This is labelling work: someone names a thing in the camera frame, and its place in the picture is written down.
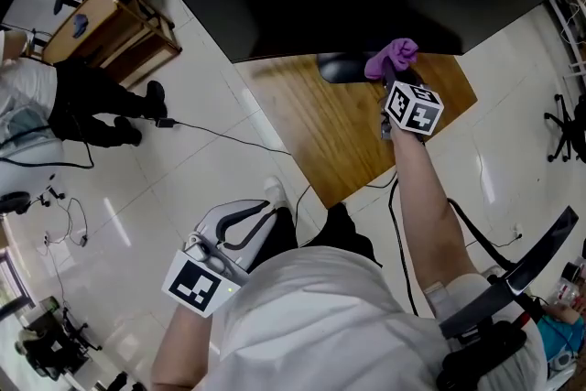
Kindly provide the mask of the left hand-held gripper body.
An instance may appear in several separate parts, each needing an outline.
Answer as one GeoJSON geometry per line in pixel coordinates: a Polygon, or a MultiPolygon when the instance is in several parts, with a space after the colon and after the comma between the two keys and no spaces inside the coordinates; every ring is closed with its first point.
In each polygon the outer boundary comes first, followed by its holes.
{"type": "Polygon", "coordinates": [[[161,291],[178,304],[208,318],[230,300],[248,278],[248,274],[214,243],[195,233],[186,247],[175,254],[161,291]]]}

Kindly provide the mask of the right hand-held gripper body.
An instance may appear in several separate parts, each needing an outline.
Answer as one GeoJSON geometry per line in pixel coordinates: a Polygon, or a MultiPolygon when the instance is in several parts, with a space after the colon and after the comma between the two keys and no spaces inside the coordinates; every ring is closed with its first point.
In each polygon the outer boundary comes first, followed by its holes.
{"type": "Polygon", "coordinates": [[[443,113],[439,95],[424,86],[383,80],[388,95],[381,112],[381,138],[391,139],[391,130],[398,127],[415,134],[420,141],[431,136],[443,113]]]}

